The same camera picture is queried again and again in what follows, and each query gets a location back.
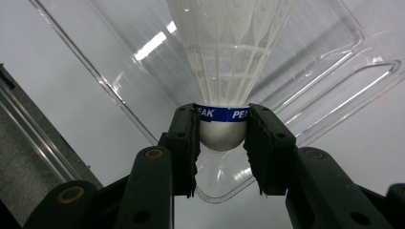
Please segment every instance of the screw hole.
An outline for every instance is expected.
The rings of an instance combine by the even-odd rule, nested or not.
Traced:
[[[84,195],[84,188],[80,186],[73,186],[64,189],[57,195],[57,201],[63,204],[75,202]]]
[[[360,225],[368,226],[371,224],[370,220],[361,213],[352,212],[351,218],[353,221],[357,222]]]
[[[151,218],[151,213],[147,210],[141,210],[134,215],[135,223],[145,223]]]
[[[286,135],[284,135],[284,134],[277,134],[276,136],[278,136],[278,137],[280,137],[280,138],[286,137]]]

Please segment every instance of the transparent plastic container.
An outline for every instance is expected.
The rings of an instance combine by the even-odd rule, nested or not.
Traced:
[[[31,1],[151,144],[177,107],[203,102],[164,0]],[[309,145],[403,80],[405,37],[395,30],[364,32],[340,1],[297,1],[247,102],[269,107]],[[202,147],[197,167],[207,202],[254,182],[241,146]]]

